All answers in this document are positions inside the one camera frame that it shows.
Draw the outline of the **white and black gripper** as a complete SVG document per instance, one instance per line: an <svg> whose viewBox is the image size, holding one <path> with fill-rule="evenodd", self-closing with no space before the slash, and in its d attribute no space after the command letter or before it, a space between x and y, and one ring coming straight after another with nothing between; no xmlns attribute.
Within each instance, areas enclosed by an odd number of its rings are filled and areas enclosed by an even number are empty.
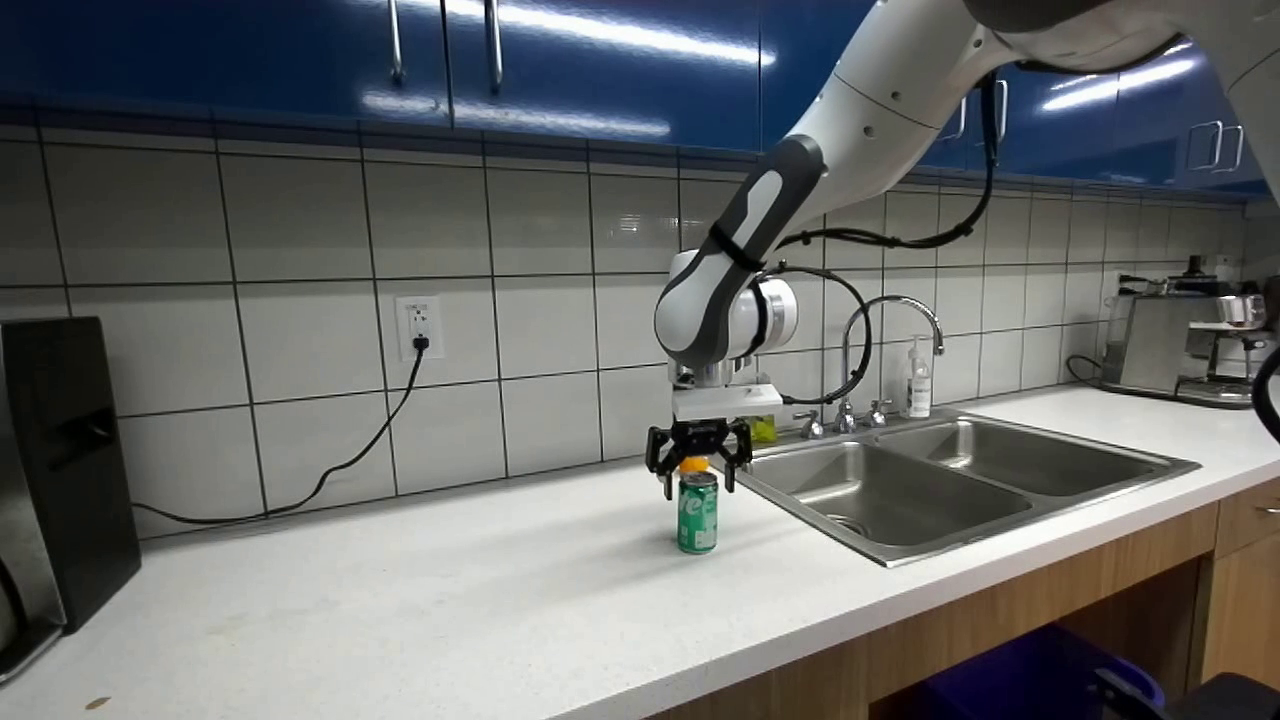
<svg viewBox="0 0 1280 720"><path fill-rule="evenodd" d="M643 463L655 477L664 502L676 497L676 463L683 457L721 457L723 489L734 494L738 477L751 467L751 417L771 417L785 409L775 385L730 385L730 389L676 389L673 420L655 423L643 443Z"/></svg>

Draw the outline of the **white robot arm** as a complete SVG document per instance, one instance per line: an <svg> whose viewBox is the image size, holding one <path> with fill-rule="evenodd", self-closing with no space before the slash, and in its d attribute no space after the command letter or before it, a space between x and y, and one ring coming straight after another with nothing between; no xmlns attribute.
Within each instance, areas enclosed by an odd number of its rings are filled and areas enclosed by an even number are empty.
<svg viewBox="0 0 1280 720"><path fill-rule="evenodd" d="M751 463L746 420L785 409L771 385L712 385L723 359L771 349L785 328L767 258L809 222L882 196L943 133L957 104L1004 66L1123 74L1190 40L1274 179L1280 18L1274 0L877 0L800 120L743 175L705 239L673 262L650 336L690 385L676 389L643 467L673 489L683 461L723 461L723 484Z"/></svg>

